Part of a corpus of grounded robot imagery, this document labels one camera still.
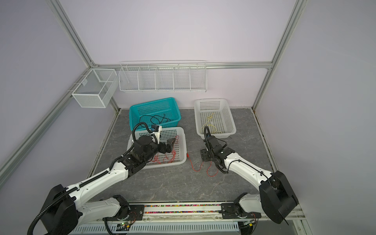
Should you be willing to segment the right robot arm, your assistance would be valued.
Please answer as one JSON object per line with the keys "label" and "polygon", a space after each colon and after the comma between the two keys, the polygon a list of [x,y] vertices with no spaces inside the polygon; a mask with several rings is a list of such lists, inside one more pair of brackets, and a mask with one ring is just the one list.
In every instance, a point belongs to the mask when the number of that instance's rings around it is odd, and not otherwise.
{"label": "right robot arm", "polygon": [[259,192],[252,197],[249,193],[238,196],[229,209],[223,208],[225,217],[259,218],[257,206],[273,222],[280,224],[299,204],[287,177],[280,171],[271,172],[245,160],[227,145],[221,145],[220,139],[213,136],[208,126],[203,129],[205,149],[200,150],[204,162],[212,162],[218,171],[228,174],[230,171],[245,179]]}

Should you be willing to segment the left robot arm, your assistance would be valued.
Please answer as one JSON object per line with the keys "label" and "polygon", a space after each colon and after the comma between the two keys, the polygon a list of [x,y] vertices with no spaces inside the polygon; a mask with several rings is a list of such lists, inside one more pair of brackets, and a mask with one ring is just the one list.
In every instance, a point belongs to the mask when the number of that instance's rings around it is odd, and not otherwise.
{"label": "left robot arm", "polygon": [[49,235],[68,235],[77,226],[87,222],[115,217],[127,218],[129,203],[120,195],[104,201],[90,202],[97,194],[110,186],[124,181],[143,169],[158,153],[171,153],[176,138],[160,141],[162,127],[145,122],[138,123],[146,127],[147,135],[136,138],[132,131],[132,145],[125,153],[114,159],[110,166],[100,173],[67,187],[57,185],[52,188],[36,217],[31,222],[27,234],[32,235],[41,221]]}

